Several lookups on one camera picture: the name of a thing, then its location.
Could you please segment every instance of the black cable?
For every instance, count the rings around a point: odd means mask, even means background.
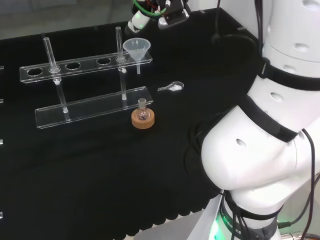
[[[215,32],[219,35],[219,12],[220,12],[220,2],[221,0],[218,0],[218,4],[216,6],[216,14],[215,14],[215,22],[214,22],[214,27],[215,27]]]
[[[248,239],[250,239],[250,232],[249,232],[248,225],[247,225],[247,223],[246,223],[246,221],[245,221],[243,216],[241,217],[241,219],[242,219],[242,221],[244,223],[246,234],[248,234]]]
[[[262,57],[262,49],[263,49],[263,8],[262,8],[262,1],[261,0],[254,0],[255,4],[255,11],[256,11],[256,19],[258,23],[258,52],[259,55]]]
[[[241,216],[240,215],[236,215],[236,217],[238,218],[239,224],[240,224],[240,228],[241,228],[241,235],[243,237],[243,240],[250,240],[250,238],[247,237],[247,232],[245,231],[245,227],[243,222],[241,221]]]
[[[320,240],[320,235],[307,233],[304,238],[305,239],[317,239],[317,240]]]
[[[318,175],[318,177],[314,181],[314,187],[317,186],[317,183],[319,182],[319,180],[320,180],[320,174]],[[306,203],[305,203],[304,208],[303,208],[302,212],[300,213],[300,215],[293,221],[279,222],[278,223],[278,228],[279,229],[287,228],[287,227],[290,227],[293,224],[296,224],[298,221],[300,221],[300,219],[306,213],[306,210],[307,210],[307,208],[309,206],[309,203],[310,203],[310,199],[311,199],[311,192],[309,193],[308,199],[306,200]]]
[[[231,235],[231,240],[234,240],[235,239],[235,234],[236,234],[236,213],[235,212],[233,212],[232,213],[232,235]]]
[[[306,227],[303,231],[303,234],[300,238],[300,240],[304,240],[307,231],[309,230],[311,221],[312,221],[312,216],[313,216],[313,211],[314,211],[314,200],[315,200],[315,174],[316,174],[316,153],[315,153],[315,144],[314,141],[312,140],[311,136],[309,133],[305,130],[302,129],[302,132],[306,135],[310,142],[311,146],[311,191],[310,191],[310,209],[309,209],[309,217],[308,217],[308,222],[306,224]]]
[[[315,182],[314,182],[314,187],[316,187],[317,183],[319,182],[319,179],[320,179],[320,175],[316,178],[316,180],[315,180]],[[296,224],[296,223],[302,218],[302,216],[305,214],[305,212],[306,212],[306,210],[307,210],[307,208],[308,208],[308,205],[309,205],[309,203],[310,203],[310,200],[311,200],[311,192],[309,193],[309,197],[308,197],[308,199],[307,199],[307,201],[306,201],[306,204],[305,204],[305,206],[304,206],[301,214],[300,214],[295,220],[293,220],[292,222],[290,222],[291,225]]]

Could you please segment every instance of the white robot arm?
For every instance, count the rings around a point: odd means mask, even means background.
[[[276,213],[311,178],[312,149],[302,129],[314,142],[315,172],[320,172],[319,17],[319,0],[273,1],[263,47],[267,77],[256,77],[245,105],[232,109],[202,145],[202,163],[212,182],[255,215]],[[244,219],[256,230],[275,220]],[[230,229],[219,227],[231,239]],[[281,239],[278,230],[266,238]]]

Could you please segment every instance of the wire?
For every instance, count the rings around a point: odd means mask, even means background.
[[[319,182],[319,180],[320,180],[320,174],[318,175],[318,177],[314,181],[314,187],[317,186],[317,183]],[[306,213],[306,210],[307,210],[307,208],[309,206],[310,200],[311,200],[311,192],[309,193],[309,197],[306,200],[306,203],[305,203],[304,208],[303,208],[302,212],[300,213],[300,215],[293,221],[279,222],[278,223],[278,228],[279,229],[288,228],[291,225],[296,224],[298,221],[300,221],[300,219]]]
[[[262,0],[254,0],[255,4],[255,11],[256,11],[256,19],[258,23],[258,40],[259,40],[259,46],[258,46],[258,52],[259,55],[262,57],[262,49],[263,49],[263,3]]]
[[[218,0],[218,4],[216,6],[216,15],[215,15],[215,22],[214,22],[214,27],[215,27],[215,32],[217,34],[219,34],[219,26],[218,26],[218,23],[219,23],[219,12],[220,12],[220,2],[221,0]]]
[[[320,235],[307,233],[304,238],[305,239],[317,239],[317,240],[320,240]]]
[[[235,213],[235,212],[233,212],[232,218],[233,218],[233,221],[232,221],[232,235],[231,235],[231,240],[234,240],[234,239],[235,239],[235,234],[236,234],[236,213]]]
[[[147,3],[149,6],[151,6],[154,10],[158,10],[158,8],[157,8],[155,5],[153,5],[153,4],[150,2],[150,0],[146,0],[146,3]]]
[[[320,179],[320,175],[316,178],[316,180],[315,180],[315,182],[314,182],[314,187],[316,187],[317,183],[319,182],[319,179]],[[307,201],[306,201],[306,203],[305,203],[305,206],[304,206],[302,212],[300,213],[300,215],[299,215],[295,220],[293,220],[292,222],[290,222],[291,225],[296,224],[296,223],[302,218],[302,216],[306,213],[306,210],[307,210],[307,208],[308,208],[308,205],[309,205],[309,203],[310,203],[310,200],[311,200],[311,192],[309,193],[309,197],[308,197],[308,199],[307,199]]]
[[[307,130],[302,129],[302,132],[306,135],[310,142],[311,146],[311,191],[310,191],[310,209],[309,209],[309,217],[308,217],[308,222],[306,223],[306,227],[303,231],[303,234],[300,238],[300,240],[304,240],[307,231],[309,230],[311,221],[312,221],[312,216],[314,212],[314,200],[315,200],[315,174],[316,174],[316,153],[315,153],[315,144],[314,141],[312,140],[311,136],[307,132]]]
[[[137,0],[132,0],[133,3],[136,5],[136,7],[144,14],[148,15],[148,16],[151,16],[151,17],[160,17],[162,16],[166,11],[167,11],[167,8],[164,8],[163,10],[161,10],[159,13],[153,13],[153,12],[150,12],[150,11],[147,11],[145,10],[138,2]]]

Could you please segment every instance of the table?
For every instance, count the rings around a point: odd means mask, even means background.
[[[147,86],[155,125],[135,129],[131,111],[37,129],[34,110],[58,104],[52,82],[24,84],[19,67],[47,62],[43,37],[57,61],[117,51],[115,27],[72,29],[0,41],[0,237],[3,240],[121,240],[139,229],[205,208],[215,186],[194,161],[183,164],[187,130],[237,103],[258,70],[255,47],[226,38],[212,45],[215,10],[194,12],[179,26],[141,34],[151,64],[129,67],[127,89]],[[245,34],[221,11],[222,35]],[[123,35],[123,41],[129,37]],[[157,92],[173,81],[181,92]],[[118,70],[64,80],[67,102],[117,92]]]

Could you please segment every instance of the wall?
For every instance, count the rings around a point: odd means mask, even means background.
[[[189,0],[192,11],[216,8],[218,0]],[[258,36],[257,16],[254,0],[221,0],[220,6],[256,37]],[[272,0],[263,1],[264,32],[271,16]]]

